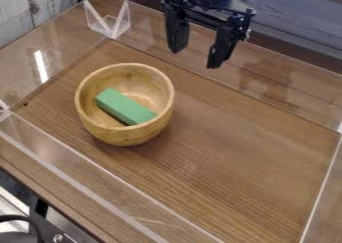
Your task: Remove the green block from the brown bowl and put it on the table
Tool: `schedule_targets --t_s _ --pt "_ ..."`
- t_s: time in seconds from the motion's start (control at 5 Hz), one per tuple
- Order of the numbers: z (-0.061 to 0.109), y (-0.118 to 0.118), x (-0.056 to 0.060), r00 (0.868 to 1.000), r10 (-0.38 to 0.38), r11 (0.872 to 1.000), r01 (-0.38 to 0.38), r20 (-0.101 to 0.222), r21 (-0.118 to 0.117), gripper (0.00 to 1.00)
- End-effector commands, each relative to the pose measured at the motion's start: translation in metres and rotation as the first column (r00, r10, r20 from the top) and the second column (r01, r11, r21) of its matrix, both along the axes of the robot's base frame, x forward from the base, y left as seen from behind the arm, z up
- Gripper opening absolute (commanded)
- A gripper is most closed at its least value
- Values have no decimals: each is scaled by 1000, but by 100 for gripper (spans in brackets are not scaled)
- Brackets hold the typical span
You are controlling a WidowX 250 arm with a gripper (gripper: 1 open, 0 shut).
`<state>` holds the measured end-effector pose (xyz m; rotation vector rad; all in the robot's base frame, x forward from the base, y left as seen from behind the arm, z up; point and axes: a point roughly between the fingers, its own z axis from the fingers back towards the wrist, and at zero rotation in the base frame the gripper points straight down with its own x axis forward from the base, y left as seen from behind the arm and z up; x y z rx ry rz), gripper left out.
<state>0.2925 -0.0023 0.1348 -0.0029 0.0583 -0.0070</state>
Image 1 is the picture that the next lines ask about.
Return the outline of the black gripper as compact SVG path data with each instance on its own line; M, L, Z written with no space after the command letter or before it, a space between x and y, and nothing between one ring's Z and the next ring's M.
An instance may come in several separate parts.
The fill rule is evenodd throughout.
M246 40L250 23L257 15L253 5L240 0L164 0L168 44L173 53L189 44L193 21L217 30L210 47L208 68L216 69L230 59L238 39Z

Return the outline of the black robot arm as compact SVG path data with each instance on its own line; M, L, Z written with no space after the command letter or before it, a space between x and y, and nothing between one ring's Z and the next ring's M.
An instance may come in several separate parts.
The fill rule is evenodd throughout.
M216 31L208 65L217 69L233 55L240 41L246 41L257 11L240 0L164 0L168 45L180 53L189 45L190 24L196 23Z

